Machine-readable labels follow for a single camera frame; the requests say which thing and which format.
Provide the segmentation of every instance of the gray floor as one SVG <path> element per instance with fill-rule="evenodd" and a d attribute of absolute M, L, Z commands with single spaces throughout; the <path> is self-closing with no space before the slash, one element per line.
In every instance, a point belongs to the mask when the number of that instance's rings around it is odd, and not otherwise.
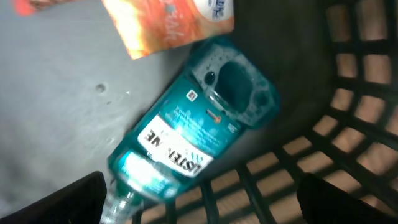
<path fill-rule="evenodd" d="M 106 157 L 190 51 L 131 61 L 99 0 L 30 17 L 15 15 L 10 2 L 0 1 L 0 217 L 95 170 L 109 179 Z M 277 85 L 282 113 L 246 133 L 208 175 L 294 135 L 331 93 L 313 0 L 238 3 L 234 38 Z"/>

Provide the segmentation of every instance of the orange package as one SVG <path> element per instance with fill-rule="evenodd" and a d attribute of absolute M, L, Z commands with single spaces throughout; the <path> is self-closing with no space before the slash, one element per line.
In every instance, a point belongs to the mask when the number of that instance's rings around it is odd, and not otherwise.
<path fill-rule="evenodd" d="M 18 14 L 29 16 L 37 11 L 68 1 L 74 0 L 14 0 L 14 6 Z"/>
<path fill-rule="evenodd" d="M 103 0 L 132 59 L 234 27 L 233 0 Z"/>

